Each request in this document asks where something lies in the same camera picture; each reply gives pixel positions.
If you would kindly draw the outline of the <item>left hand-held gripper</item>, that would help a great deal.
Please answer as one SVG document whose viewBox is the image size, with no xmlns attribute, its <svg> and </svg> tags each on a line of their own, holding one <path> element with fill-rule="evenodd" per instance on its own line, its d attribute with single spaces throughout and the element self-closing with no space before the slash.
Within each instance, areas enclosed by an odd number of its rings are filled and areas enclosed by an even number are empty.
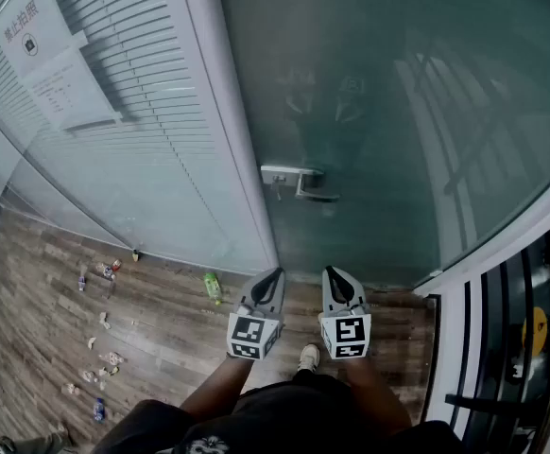
<svg viewBox="0 0 550 454">
<path fill-rule="evenodd" d="M 234 358 L 265 359 L 282 334 L 284 318 L 280 311 L 284 300 L 283 268 L 262 271 L 248 280 L 241 289 L 240 305 L 230 314 L 227 347 Z"/>
</svg>

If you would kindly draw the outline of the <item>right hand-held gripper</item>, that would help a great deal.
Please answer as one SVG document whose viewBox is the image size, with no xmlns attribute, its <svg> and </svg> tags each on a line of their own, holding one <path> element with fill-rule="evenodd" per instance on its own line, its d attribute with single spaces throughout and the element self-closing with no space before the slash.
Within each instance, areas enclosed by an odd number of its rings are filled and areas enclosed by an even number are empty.
<svg viewBox="0 0 550 454">
<path fill-rule="evenodd" d="M 346 271 L 327 266 L 322 272 L 322 289 L 325 308 L 360 304 L 335 315 L 320 315 L 321 336 L 330 358 L 364 358 L 370 345 L 371 315 L 363 305 L 363 286 Z"/>
</svg>

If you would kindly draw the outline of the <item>metal door handle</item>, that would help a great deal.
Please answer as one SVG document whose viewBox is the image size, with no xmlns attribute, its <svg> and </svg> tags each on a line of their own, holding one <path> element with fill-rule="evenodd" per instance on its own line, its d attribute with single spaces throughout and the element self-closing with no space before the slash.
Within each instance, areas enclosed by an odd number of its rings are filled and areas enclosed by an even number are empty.
<svg viewBox="0 0 550 454">
<path fill-rule="evenodd" d="M 297 166 L 261 165 L 260 174 L 263 184 L 269 185 L 281 198 L 282 187 L 293 188 L 295 198 L 302 201 L 332 203 L 340 199 L 337 194 L 325 195 L 317 193 L 322 187 L 325 173 L 316 168 Z"/>
</svg>

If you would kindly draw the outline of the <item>frosted glass door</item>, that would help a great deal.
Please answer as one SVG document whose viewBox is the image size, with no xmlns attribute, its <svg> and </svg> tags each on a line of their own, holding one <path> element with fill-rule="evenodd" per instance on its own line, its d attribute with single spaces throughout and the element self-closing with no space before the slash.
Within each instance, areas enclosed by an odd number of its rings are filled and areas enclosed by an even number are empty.
<svg viewBox="0 0 550 454">
<path fill-rule="evenodd" d="M 412 287 L 550 184 L 550 0 L 221 0 L 281 265 Z"/>
</svg>

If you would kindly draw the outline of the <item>person's right forearm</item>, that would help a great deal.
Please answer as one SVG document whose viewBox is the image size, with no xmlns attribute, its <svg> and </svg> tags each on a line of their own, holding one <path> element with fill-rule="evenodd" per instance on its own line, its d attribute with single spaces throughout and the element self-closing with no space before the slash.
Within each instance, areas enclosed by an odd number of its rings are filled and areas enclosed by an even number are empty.
<svg viewBox="0 0 550 454">
<path fill-rule="evenodd" d="M 347 358 L 342 363 L 354 400 L 378 437 L 389 437 L 412 427 L 408 411 L 369 358 Z"/>
</svg>

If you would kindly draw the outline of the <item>person's left forearm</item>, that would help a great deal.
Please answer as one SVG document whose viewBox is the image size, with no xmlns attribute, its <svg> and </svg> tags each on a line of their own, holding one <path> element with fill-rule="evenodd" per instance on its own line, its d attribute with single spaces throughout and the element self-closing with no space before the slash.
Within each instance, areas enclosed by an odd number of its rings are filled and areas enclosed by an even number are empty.
<svg viewBox="0 0 550 454">
<path fill-rule="evenodd" d="M 254 364 L 253 359 L 227 355 L 220 365 L 180 405 L 197 422 L 229 415 Z"/>
</svg>

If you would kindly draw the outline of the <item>green plastic bottle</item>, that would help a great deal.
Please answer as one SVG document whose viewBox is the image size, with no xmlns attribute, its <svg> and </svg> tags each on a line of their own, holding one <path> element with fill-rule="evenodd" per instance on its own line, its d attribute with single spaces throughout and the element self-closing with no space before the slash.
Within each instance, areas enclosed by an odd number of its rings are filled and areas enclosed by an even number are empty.
<svg viewBox="0 0 550 454">
<path fill-rule="evenodd" d="M 207 272 L 203 276 L 203 282 L 206 287 L 209 298 L 218 306 L 222 303 L 222 289 L 217 279 L 217 276 L 213 272 Z"/>
</svg>

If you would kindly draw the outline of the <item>person's white shoe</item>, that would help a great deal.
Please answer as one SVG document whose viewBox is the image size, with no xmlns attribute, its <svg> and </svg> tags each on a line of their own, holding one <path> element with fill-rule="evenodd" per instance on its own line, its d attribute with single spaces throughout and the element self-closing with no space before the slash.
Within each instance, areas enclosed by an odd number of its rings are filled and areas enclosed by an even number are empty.
<svg viewBox="0 0 550 454">
<path fill-rule="evenodd" d="M 320 352 L 316 345 L 307 344 L 301 350 L 297 372 L 308 371 L 314 373 L 320 363 Z"/>
</svg>

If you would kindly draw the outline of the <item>person's black shorts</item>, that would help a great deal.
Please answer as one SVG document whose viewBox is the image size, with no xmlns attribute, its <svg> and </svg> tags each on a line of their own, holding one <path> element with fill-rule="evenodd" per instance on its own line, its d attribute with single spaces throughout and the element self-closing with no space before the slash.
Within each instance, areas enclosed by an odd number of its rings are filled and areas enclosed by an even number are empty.
<svg viewBox="0 0 550 454">
<path fill-rule="evenodd" d="M 243 395 L 232 413 L 196 422 L 163 402 L 142 401 L 93 454 L 464 454 L 450 427 L 419 424 L 380 437 L 351 404 L 282 382 Z"/>
</svg>

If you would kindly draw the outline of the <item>black striped glass panel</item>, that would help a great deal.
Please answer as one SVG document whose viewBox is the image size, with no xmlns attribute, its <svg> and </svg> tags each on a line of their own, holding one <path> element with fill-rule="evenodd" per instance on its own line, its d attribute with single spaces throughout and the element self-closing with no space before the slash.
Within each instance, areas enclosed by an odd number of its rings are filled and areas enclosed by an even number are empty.
<svg viewBox="0 0 550 454">
<path fill-rule="evenodd" d="M 434 302 L 422 421 L 447 424 L 466 454 L 550 452 L 550 230 Z M 538 356 L 534 306 L 548 321 Z"/>
</svg>

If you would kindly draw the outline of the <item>scattered floor litter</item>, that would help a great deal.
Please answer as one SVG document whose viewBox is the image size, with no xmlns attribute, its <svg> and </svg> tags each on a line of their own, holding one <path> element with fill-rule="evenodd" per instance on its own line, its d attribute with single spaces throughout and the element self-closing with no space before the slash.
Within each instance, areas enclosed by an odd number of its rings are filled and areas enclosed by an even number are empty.
<svg viewBox="0 0 550 454">
<path fill-rule="evenodd" d="M 131 364 L 135 353 L 125 340 L 138 324 L 134 304 L 124 297 L 118 276 L 108 279 L 99 267 L 106 256 L 83 247 L 66 256 L 51 280 L 56 294 L 53 340 L 59 352 L 60 391 L 91 408 L 98 397 L 108 413 L 119 415 L 132 403 Z"/>
</svg>

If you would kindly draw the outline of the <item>glass partition with blinds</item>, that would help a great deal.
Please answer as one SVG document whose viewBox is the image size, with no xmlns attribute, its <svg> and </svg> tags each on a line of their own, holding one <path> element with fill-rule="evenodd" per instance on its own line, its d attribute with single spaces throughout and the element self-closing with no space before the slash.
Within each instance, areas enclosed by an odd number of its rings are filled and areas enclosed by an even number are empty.
<svg viewBox="0 0 550 454">
<path fill-rule="evenodd" d="M 133 252 L 268 269 L 187 1 L 57 2 L 119 118 L 53 130 L 0 48 L 0 204 Z"/>
</svg>

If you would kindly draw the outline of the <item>yellow round object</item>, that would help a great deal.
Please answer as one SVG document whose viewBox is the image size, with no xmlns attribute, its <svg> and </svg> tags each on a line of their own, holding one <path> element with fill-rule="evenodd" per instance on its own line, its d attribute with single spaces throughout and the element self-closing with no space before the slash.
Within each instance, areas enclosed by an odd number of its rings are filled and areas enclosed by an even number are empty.
<svg viewBox="0 0 550 454">
<path fill-rule="evenodd" d="M 548 332 L 548 321 L 544 310 L 539 306 L 533 307 L 533 338 L 532 355 L 538 356 L 544 349 Z"/>
</svg>

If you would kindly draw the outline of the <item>small white paper sheet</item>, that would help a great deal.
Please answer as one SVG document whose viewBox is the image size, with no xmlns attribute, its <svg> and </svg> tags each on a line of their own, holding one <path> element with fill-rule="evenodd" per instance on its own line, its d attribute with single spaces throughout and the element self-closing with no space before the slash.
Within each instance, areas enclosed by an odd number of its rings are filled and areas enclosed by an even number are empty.
<svg viewBox="0 0 550 454">
<path fill-rule="evenodd" d="M 68 47 L 27 74 L 23 84 L 53 130 L 119 118 L 76 48 Z"/>
</svg>

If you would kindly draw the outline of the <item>large white paper sign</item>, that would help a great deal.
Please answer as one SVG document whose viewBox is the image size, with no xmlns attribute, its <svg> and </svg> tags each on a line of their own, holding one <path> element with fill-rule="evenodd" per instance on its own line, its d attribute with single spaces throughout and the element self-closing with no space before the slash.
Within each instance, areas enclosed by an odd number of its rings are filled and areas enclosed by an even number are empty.
<svg viewBox="0 0 550 454">
<path fill-rule="evenodd" d="M 87 43 L 82 30 L 70 30 L 57 0 L 9 0 L 0 11 L 0 48 L 20 78 Z"/>
</svg>

